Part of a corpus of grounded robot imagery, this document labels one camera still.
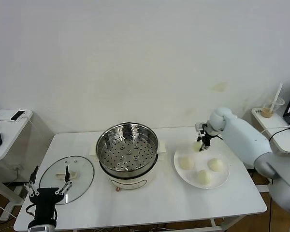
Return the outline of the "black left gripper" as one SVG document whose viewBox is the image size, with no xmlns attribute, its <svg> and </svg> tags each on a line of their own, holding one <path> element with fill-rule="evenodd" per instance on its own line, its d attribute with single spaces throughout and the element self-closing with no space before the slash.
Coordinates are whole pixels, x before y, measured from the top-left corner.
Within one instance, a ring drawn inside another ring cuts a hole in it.
<svg viewBox="0 0 290 232">
<path fill-rule="evenodd" d="M 24 187 L 30 196 L 30 201 L 35 206 L 35 219 L 54 219 L 57 220 L 57 211 L 55 205 L 63 200 L 63 195 L 69 191 L 72 186 L 70 180 L 69 166 L 66 166 L 64 185 L 58 187 L 38 188 L 35 187 L 35 180 L 39 166 L 36 166 L 29 177 L 29 182 L 24 183 Z"/>
</svg>

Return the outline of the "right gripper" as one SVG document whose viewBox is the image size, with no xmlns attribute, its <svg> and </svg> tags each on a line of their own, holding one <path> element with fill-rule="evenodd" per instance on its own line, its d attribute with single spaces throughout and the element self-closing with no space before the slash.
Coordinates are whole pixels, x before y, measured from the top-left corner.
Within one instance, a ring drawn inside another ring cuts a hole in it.
<svg viewBox="0 0 290 232">
<path fill-rule="evenodd" d="M 210 140 L 219 136 L 219 132 L 214 130 L 212 126 L 207 123 L 196 123 L 195 130 L 198 134 L 197 141 L 202 140 L 200 151 L 205 151 L 210 147 Z"/>
</svg>

